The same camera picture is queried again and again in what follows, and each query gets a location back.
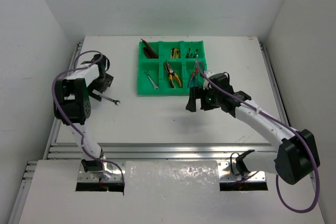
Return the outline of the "blue red handle screwdriver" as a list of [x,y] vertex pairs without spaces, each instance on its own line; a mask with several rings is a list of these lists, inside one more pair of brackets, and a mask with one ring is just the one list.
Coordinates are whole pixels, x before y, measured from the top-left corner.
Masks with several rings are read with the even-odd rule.
[[195,68],[193,70],[193,72],[191,73],[191,76],[190,76],[190,80],[189,80],[189,83],[188,83],[188,87],[189,88],[192,88],[192,87],[197,87],[198,86],[198,70],[197,68]]

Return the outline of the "silver open-end wrench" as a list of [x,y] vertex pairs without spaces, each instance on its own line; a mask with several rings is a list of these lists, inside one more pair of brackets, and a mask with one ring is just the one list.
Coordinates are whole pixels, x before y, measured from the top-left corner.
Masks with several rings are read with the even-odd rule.
[[99,97],[102,98],[102,99],[105,99],[107,101],[110,101],[110,102],[114,103],[115,105],[120,104],[120,100],[115,100],[113,98],[110,98],[110,97],[107,97],[107,96],[104,96],[104,95],[99,95]]
[[154,82],[154,80],[151,78],[150,74],[148,71],[145,71],[144,74],[147,76],[149,81],[152,83],[154,89],[158,89],[159,86]]

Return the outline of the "yellow handle needle-nose pliers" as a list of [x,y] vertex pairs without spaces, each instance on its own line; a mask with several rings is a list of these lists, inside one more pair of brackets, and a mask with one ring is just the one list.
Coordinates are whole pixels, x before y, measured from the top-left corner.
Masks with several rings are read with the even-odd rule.
[[182,82],[181,82],[178,74],[175,73],[175,71],[173,70],[173,68],[171,67],[171,65],[169,64],[168,61],[166,61],[166,63],[164,64],[164,68],[165,68],[165,71],[166,71],[168,79],[169,79],[170,87],[175,89],[174,81],[176,81],[178,86],[180,88],[182,88]]

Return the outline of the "yellow black utility knife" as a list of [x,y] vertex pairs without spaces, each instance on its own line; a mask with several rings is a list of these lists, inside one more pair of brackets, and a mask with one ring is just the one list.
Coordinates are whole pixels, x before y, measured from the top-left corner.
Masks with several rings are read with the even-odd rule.
[[171,49],[170,58],[171,58],[171,59],[174,59],[174,58],[175,58],[175,48],[172,48],[172,49]]

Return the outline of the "small yellow black cutter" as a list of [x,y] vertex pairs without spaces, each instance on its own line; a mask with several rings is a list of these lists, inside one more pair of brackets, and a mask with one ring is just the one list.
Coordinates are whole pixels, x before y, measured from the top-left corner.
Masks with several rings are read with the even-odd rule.
[[174,57],[175,57],[175,59],[180,58],[180,50],[178,48],[175,48],[175,50],[174,50]]

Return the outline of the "red black utility knife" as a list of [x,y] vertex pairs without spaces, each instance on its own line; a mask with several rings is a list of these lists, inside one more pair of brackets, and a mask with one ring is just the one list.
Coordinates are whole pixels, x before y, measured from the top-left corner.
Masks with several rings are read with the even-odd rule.
[[152,54],[153,59],[158,59],[159,55],[155,52],[155,50],[150,46],[150,44],[145,41],[144,39],[141,39],[142,43],[144,44],[144,47],[148,49],[148,51]]

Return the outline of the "red black box cutter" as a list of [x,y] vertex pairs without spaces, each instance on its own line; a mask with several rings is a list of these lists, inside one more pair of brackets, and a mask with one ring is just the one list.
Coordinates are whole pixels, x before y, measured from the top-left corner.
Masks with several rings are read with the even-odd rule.
[[148,51],[146,47],[143,47],[143,51],[148,59],[153,59],[152,54]]

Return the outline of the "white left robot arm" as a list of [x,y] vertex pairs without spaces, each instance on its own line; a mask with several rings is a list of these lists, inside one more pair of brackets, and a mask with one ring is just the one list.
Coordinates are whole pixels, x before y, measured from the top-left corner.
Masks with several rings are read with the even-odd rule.
[[99,51],[89,61],[84,61],[73,69],[64,71],[53,80],[51,91],[54,100],[54,115],[64,125],[71,128],[74,139],[81,150],[81,163],[87,173],[96,177],[110,177],[112,167],[104,158],[99,144],[88,136],[85,121],[91,115],[90,98],[101,101],[94,91],[104,93],[113,81],[113,76],[106,73],[110,68],[109,59]]

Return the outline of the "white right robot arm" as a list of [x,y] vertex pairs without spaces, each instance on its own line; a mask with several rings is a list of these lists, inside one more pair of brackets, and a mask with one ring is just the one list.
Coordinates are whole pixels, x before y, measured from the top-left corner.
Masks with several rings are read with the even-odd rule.
[[220,108],[246,123],[275,149],[275,154],[248,150],[238,155],[233,170],[240,176],[256,169],[276,174],[286,183],[294,185],[320,166],[316,142],[310,131],[288,129],[281,125],[264,112],[251,96],[243,91],[235,92],[225,73],[212,75],[202,86],[190,88],[186,105],[188,111],[196,112],[196,100],[201,101],[204,111]]

